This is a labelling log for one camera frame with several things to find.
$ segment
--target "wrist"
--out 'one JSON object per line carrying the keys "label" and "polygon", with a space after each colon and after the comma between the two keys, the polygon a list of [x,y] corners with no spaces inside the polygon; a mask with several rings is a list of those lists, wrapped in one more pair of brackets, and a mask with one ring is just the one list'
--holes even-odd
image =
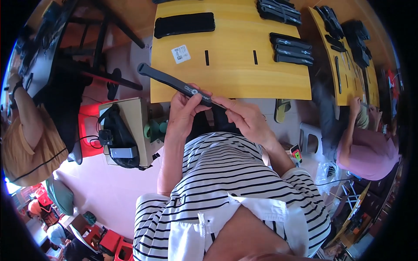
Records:
{"label": "wrist", "polygon": [[268,139],[264,144],[261,144],[261,146],[267,151],[268,154],[270,154],[274,151],[277,151],[277,149],[281,147],[281,144],[274,135],[273,138]]}
{"label": "wrist", "polygon": [[183,138],[182,135],[179,135],[176,132],[170,131],[169,128],[167,128],[166,135],[164,137],[164,144],[182,144],[183,146],[186,144],[186,138]]}
{"label": "wrist", "polygon": [[18,82],[16,83],[15,88],[14,88],[14,89],[13,89],[13,91],[12,91],[12,95],[13,95],[13,96],[15,95],[16,90],[17,90],[17,89],[19,89],[20,87],[22,87],[22,88],[23,88],[23,81],[22,81],[22,80],[20,80],[20,81],[18,81]]}

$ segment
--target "plastic bag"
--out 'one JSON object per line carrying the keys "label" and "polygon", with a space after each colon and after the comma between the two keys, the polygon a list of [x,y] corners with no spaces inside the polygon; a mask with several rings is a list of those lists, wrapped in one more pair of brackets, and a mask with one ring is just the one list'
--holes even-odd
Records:
{"label": "plastic bag", "polygon": [[319,194],[325,192],[329,195],[332,187],[337,186],[341,179],[342,170],[334,162],[320,162],[318,163],[318,170],[316,171],[315,184],[318,187]]}

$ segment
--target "slipper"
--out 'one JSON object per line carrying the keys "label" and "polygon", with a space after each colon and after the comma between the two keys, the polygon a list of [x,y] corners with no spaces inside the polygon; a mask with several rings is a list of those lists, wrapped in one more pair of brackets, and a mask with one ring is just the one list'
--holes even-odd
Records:
{"label": "slipper", "polygon": [[285,113],[291,109],[289,99],[276,99],[276,108],[274,110],[274,120],[277,123],[283,123],[285,120]]}

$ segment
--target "cardboard box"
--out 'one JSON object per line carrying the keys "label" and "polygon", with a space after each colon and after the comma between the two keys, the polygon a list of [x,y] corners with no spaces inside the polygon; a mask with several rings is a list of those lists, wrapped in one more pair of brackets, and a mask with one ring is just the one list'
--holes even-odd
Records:
{"label": "cardboard box", "polygon": [[[99,106],[100,116],[114,103],[118,104],[120,116],[136,141],[139,151],[139,165],[142,167],[149,167],[153,163],[153,155],[162,148],[164,143],[159,139],[150,143],[150,139],[144,137],[144,126],[148,123],[146,100],[142,98],[131,98],[101,104]],[[104,120],[100,123],[101,129],[104,129],[103,124]],[[106,155],[106,162],[110,165],[117,165],[109,155]]]}
{"label": "cardboard box", "polygon": [[70,231],[73,235],[74,232],[71,229],[70,225],[73,225],[73,227],[77,231],[83,231],[85,226],[87,226],[89,223],[87,220],[80,214],[74,213],[72,216],[65,215],[62,217],[62,219],[59,221],[63,227],[65,227],[68,231]]}

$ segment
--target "hand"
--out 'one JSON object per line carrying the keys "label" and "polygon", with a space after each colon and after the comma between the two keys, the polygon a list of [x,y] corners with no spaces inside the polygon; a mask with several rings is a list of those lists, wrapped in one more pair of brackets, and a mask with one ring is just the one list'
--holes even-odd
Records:
{"label": "hand", "polygon": [[9,79],[7,80],[7,87],[9,87],[9,92],[13,91],[16,83],[18,83],[22,78],[17,73],[11,73]]}
{"label": "hand", "polygon": [[234,122],[249,141],[260,144],[267,151],[278,142],[257,105],[221,96],[212,97],[212,100],[227,108],[228,122]]}
{"label": "hand", "polygon": [[351,99],[350,101],[350,115],[353,116],[354,118],[357,117],[357,115],[359,115],[360,109],[361,109],[361,104],[360,104],[360,98],[359,97],[354,97],[353,99]]}
{"label": "hand", "polygon": [[[190,85],[200,90],[199,86],[195,84]],[[212,96],[211,92],[204,90],[202,91],[205,94]],[[200,105],[201,100],[201,94],[195,94],[190,99],[188,99],[182,93],[176,92],[176,94],[171,99],[167,134],[186,140],[187,136],[190,134],[193,118],[196,113],[210,109],[210,107]]]}
{"label": "hand", "polygon": [[379,111],[379,109],[376,106],[370,105],[369,106],[369,116],[373,118],[376,123],[380,122],[380,119],[382,118],[382,111]]}

